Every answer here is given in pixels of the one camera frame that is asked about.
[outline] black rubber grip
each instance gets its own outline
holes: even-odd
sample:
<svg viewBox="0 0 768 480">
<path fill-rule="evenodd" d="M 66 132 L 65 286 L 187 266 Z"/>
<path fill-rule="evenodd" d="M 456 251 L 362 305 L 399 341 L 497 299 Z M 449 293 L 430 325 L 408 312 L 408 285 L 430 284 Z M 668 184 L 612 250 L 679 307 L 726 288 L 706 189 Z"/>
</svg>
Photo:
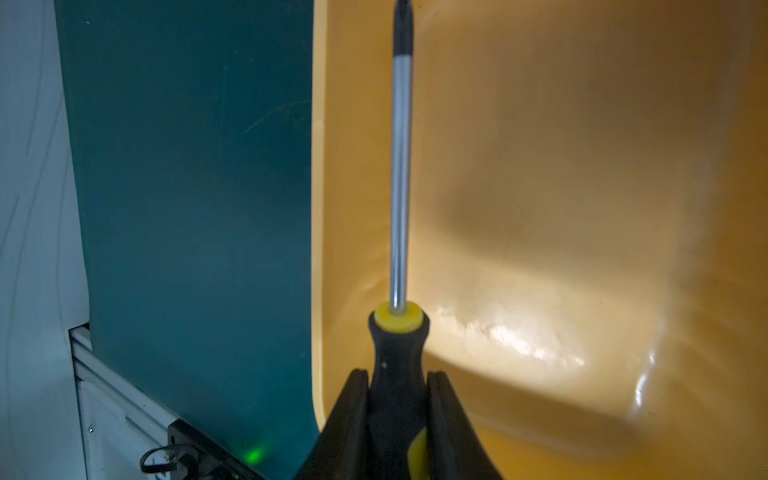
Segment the black rubber grip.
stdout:
<svg viewBox="0 0 768 480">
<path fill-rule="evenodd" d="M 408 480 L 408 449 L 427 425 L 427 390 L 422 351 L 429 333 L 429 318 L 410 333 L 381 329 L 368 318 L 376 365 L 368 398 L 371 478 Z"/>
</svg>

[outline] metal shaft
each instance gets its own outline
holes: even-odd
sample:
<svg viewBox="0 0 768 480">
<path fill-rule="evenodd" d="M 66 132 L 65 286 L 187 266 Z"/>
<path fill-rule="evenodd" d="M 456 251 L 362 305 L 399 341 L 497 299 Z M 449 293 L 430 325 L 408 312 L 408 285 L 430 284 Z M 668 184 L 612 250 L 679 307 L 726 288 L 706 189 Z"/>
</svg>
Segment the metal shaft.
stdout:
<svg viewBox="0 0 768 480">
<path fill-rule="evenodd" d="M 411 55 L 396 55 L 392 82 L 392 244 L 389 311 L 406 311 L 411 156 Z"/>
<path fill-rule="evenodd" d="M 397 0 L 392 63 L 392 242 L 389 268 L 389 312 L 406 312 L 408 274 L 408 197 L 411 171 L 411 69 L 413 7 Z"/>
</svg>

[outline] white wall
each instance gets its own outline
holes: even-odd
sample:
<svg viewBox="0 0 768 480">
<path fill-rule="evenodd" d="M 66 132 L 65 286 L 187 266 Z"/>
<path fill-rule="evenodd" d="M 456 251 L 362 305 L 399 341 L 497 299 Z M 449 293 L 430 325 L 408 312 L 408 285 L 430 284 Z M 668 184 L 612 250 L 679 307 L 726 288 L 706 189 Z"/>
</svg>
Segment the white wall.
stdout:
<svg viewBox="0 0 768 480">
<path fill-rule="evenodd" d="M 88 321 L 53 0 L 0 0 L 0 478 L 84 478 L 68 329 Z"/>
</svg>

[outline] scratch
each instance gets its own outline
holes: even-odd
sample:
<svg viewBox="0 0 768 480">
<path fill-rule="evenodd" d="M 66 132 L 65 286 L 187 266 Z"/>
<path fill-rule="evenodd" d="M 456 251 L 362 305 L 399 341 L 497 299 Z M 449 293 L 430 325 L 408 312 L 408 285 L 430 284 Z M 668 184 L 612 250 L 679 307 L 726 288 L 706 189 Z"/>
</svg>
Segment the scratch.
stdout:
<svg viewBox="0 0 768 480">
<path fill-rule="evenodd" d="M 65 159 L 64 175 L 61 179 L 61 195 L 58 200 L 58 228 L 56 229 L 56 306 L 58 307 L 58 324 L 61 332 L 66 335 L 64 328 L 64 312 L 61 309 L 61 221 L 64 219 L 64 193 L 67 187 L 67 173 L 72 165 L 72 153 Z"/>
<path fill-rule="evenodd" d="M 224 100 L 227 94 L 227 45 L 229 41 L 224 42 L 224 67 L 221 72 L 221 100 L 219 106 L 219 162 L 221 162 L 222 150 L 221 144 L 224 136 Z"/>
<path fill-rule="evenodd" d="M 250 129 L 251 129 L 251 128 L 253 128 L 253 127 L 256 127 L 258 124 L 260 124 L 262 121 L 264 121 L 264 120 L 265 120 L 267 117 L 269 117 L 271 114 L 273 114 L 273 113 L 275 113 L 275 112 L 277 112 L 277 111 L 283 110 L 284 108 L 292 107 L 292 106 L 294 106 L 294 105 L 299 105 L 299 104 L 308 104 L 308 103 L 310 103 L 311 101 L 312 101 L 311 99 L 309 99 L 309 100 L 302 100 L 302 101 L 292 101 L 292 102 L 291 102 L 291 103 L 289 103 L 289 104 L 282 104 L 282 105 L 280 105 L 279 107 L 275 107 L 275 108 L 273 108 L 272 110 L 270 110 L 270 111 L 268 111 L 267 113 L 265 113 L 264 115 L 262 115 L 262 117 L 261 117 L 261 118 L 259 118 L 258 120 L 254 121 L 254 122 L 253 122 L 253 123 L 250 125 L 250 127 L 246 128 L 246 129 L 245 129 L 245 131 L 244 131 L 242 134 L 240 134 L 240 136 L 242 137 L 243 135 L 245 135 L 246 133 L 248 133 L 248 132 L 250 131 Z"/>
<path fill-rule="evenodd" d="M 32 106 L 32 125 L 29 127 L 29 138 L 27 139 L 27 157 L 29 157 L 29 149 L 32 146 L 32 135 L 35 134 L 35 126 L 38 123 L 38 102 L 40 101 L 40 86 L 43 82 L 43 56 L 45 53 L 45 6 L 47 2 L 43 2 L 43 19 L 40 34 L 40 68 L 38 70 L 38 87 L 35 90 L 35 104 Z"/>
<path fill-rule="evenodd" d="M 38 194 L 40 192 L 40 184 L 42 183 L 43 173 L 48 169 L 48 162 L 51 158 L 51 145 L 53 144 L 54 134 L 56 133 L 58 122 L 61 120 L 61 107 L 64 105 L 64 92 L 61 93 L 61 97 L 58 101 L 58 107 L 56 107 L 56 116 L 54 117 L 53 126 L 51 127 L 51 133 L 48 136 L 48 145 L 45 148 L 45 154 L 43 155 L 42 165 L 40 166 L 40 172 L 38 178 L 35 181 L 35 188 L 32 191 L 32 202 L 27 210 L 27 219 L 24 225 L 24 233 L 22 234 L 22 245 L 18 250 L 18 261 L 16 262 L 16 274 L 13 279 L 13 287 L 11 289 L 11 316 L 8 319 L 8 336 L 5 339 L 5 394 L 8 406 L 5 409 L 5 422 L 8 425 L 8 430 L 13 431 L 13 415 L 11 404 L 11 339 L 13 339 L 13 326 L 16 322 L 16 297 L 18 295 L 18 278 L 22 271 L 22 261 L 24 259 L 24 253 L 27 247 L 27 236 L 29 234 L 29 224 L 32 220 L 32 211 L 35 209 L 35 205 L 38 202 Z M 11 454 L 13 458 L 17 459 L 17 468 L 21 471 L 24 479 L 29 479 L 27 471 L 24 466 L 18 461 L 18 449 L 16 448 L 16 437 L 11 434 Z"/>
<path fill-rule="evenodd" d="M 8 234 L 11 232 L 11 225 L 16 217 L 16 207 L 18 207 L 19 195 L 16 195 L 16 201 L 13 202 L 13 208 L 11 208 L 11 217 L 8 219 L 8 226 L 5 228 L 5 234 L 2 236 L 2 243 L 0 243 L 0 259 L 5 251 L 5 242 L 8 241 Z"/>
</svg>

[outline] screwdriver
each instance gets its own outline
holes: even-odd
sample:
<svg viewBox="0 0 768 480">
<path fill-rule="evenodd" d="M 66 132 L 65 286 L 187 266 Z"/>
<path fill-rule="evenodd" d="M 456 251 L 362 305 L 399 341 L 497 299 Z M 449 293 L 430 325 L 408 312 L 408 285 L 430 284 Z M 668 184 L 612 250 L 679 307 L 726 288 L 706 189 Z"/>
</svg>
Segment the screwdriver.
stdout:
<svg viewBox="0 0 768 480">
<path fill-rule="evenodd" d="M 395 5 L 392 60 L 392 225 L 389 302 L 368 318 L 376 364 L 368 398 L 370 476 L 428 478 L 422 351 L 429 318 L 406 299 L 413 66 L 413 7 Z"/>
</svg>

